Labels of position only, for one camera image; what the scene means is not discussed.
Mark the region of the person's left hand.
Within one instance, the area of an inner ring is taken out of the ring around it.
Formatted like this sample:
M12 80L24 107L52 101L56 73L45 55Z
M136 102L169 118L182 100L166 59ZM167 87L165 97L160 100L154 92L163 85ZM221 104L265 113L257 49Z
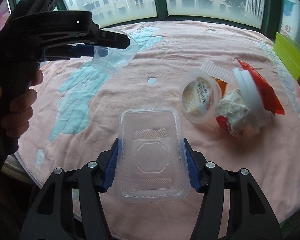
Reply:
M41 70L37 70L31 86L39 85L43 82L44 75ZM33 116L32 105L37 100L36 90L30 88L25 93L15 98L10 104L10 113L1 120L1 126L8 137L18 138L23 135L30 126L29 120Z

